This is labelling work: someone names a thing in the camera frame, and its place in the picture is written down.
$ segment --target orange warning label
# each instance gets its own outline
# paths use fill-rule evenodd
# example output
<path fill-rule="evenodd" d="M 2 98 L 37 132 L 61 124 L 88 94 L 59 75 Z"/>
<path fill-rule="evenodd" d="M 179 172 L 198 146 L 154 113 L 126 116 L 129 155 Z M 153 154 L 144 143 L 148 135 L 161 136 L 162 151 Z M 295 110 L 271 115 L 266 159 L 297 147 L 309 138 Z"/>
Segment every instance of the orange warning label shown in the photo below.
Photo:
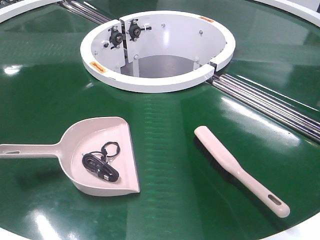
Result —
<path fill-rule="evenodd" d="M 95 69 L 99 71 L 99 73 L 104 74 L 106 72 L 106 69 L 101 66 L 99 63 L 92 61 L 90 62 L 91 66 L 93 66 Z"/>
<path fill-rule="evenodd" d="M 213 23 L 213 22 L 214 22 L 214 20 L 212 20 L 212 19 L 210 19 L 210 18 L 207 18 L 207 17 L 205 17 L 205 16 L 200 16 L 199 18 L 202 19 L 202 20 L 205 20 L 205 21 L 207 21 L 207 22 L 209 22 L 209 23 Z"/>

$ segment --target green conveyor belt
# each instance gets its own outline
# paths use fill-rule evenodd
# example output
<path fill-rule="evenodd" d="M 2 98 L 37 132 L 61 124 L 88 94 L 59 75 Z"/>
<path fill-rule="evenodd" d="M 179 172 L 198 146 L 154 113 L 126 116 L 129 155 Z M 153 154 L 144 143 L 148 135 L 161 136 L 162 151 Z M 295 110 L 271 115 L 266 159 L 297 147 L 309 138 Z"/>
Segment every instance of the green conveyor belt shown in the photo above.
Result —
<path fill-rule="evenodd" d="M 236 39 L 222 70 L 242 76 L 320 121 L 320 29 L 245 0 L 92 0 L 107 17 L 176 10 L 226 26 Z M 320 211 L 320 145 L 207 83 L 179 92 L 123 91 L 92 77 L 80 56 L 97 25 L 52 4 L 0 24 L 0 144 L 54 144 L 75 122 L 119 116 L 130 125 L 141 193 L 78 191 L 57 159 L 0 160 L 0 227 L 45 239 L 255 240 Z M 6 69 L 15 68 L 16 74 Z M 239 181 L 226 181 L 194 144 L 207 125 L 291 209 L 278 218 Z"/>

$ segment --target metal rail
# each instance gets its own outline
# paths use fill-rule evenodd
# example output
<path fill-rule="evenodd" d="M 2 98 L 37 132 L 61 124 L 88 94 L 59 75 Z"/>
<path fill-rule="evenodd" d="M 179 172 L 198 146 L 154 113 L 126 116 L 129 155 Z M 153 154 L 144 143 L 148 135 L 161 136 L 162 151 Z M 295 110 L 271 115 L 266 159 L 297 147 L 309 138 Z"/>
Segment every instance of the metal rail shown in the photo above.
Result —
<path fill-rule="evenodd" d="M 78 14 L 99 25 L 111 21 L 110 18 L 74 0 L 61 1 L 60 5 L 68 9 L 70 12 Z"/>
<path fill-rule="evenodd" d="M 320 122 L 290 108 L 280 99 L 235 77 L 214 76 L 212 85 L 228 95 L 276 119 L 291 129 L 320 143 Z"/>

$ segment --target beige dustpan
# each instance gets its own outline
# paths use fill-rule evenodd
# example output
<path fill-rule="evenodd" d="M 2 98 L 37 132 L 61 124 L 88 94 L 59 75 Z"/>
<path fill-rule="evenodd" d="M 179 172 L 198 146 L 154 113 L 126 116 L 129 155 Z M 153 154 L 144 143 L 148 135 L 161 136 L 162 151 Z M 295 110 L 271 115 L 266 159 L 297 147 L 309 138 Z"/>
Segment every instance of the beige dustpan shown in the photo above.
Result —
<path fill-rule="evenodd" d="M 119 156 L 110 165 L 119 172 L 116 182 L 89 173 L 83 154 L 99 150 L 106 142 L 118 142 Z M 58 158 L 64 173 L 80 191 L 94 196 L 139 193 L 139 181 L 130 129 L 120 117 L 97 117 L 76 122 L 52 145 L 0 144 L 0 159 Z"/>

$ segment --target black bristles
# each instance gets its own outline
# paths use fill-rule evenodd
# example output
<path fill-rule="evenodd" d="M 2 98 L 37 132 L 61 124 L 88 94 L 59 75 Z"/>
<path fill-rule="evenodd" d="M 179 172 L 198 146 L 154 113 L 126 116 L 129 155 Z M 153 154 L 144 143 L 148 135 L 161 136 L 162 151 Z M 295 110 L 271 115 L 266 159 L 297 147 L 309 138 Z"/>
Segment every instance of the black bristles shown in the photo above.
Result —
<path fill-rule="evenodd" d="M 195 136 L 193 138 L 193 143 L 197 149 L 200 150 L 202 155 L 207 158 L 209 164 L 220 174 L 220 176 L 227 181 L 228 183 L 232 182 L 235 177 L 226 171 L 218 162 L 217 160 L 210 154 L 210 152 L 205 148 L 202 142 Z"/>

